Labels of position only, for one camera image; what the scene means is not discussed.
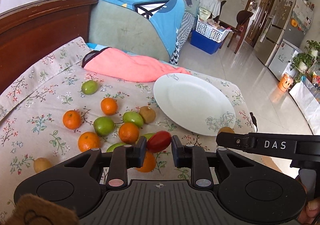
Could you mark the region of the right hand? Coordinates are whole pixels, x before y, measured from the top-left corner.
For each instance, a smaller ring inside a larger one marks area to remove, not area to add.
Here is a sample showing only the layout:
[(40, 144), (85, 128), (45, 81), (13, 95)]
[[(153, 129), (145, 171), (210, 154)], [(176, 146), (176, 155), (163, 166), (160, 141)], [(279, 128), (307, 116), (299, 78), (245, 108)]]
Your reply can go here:
[(309, 201), (301, 211), (298, 222), (300, 224), (319, 224), (320, 199)]

